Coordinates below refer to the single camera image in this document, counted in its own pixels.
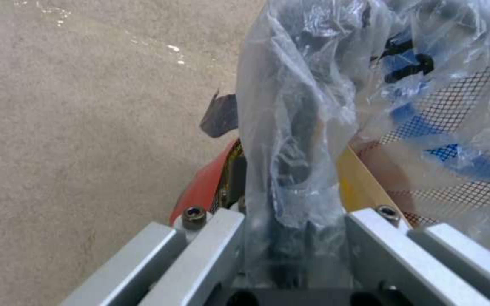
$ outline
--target clear plastic wrap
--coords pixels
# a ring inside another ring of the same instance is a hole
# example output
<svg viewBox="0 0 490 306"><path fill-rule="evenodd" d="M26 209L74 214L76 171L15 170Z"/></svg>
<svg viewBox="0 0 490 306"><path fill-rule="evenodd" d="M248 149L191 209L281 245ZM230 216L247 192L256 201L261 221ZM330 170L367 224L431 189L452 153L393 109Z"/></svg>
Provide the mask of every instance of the clear plastic wrap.
<svg viewBox="0 0 490 306"><path fill-rule="evenodd" d="M428 152L485 131L474 118L475 129L462 133L437 122L461 120L459 112L443 117L457 100L446 103L452 93L443 89L489 68L490 0L269 0L243 43L236 86L251 284L350 286L335 159L353 136L362 157L393 137L394 151L365 159L385 175L385 188L439 187L440 169L446 183L455 172L466 176L479 147L451 165ZM459 105L490 110L490 86L474 90ZM424 112L440 115L429 123ZM410 213L423 211L408 204Z"/></svg>

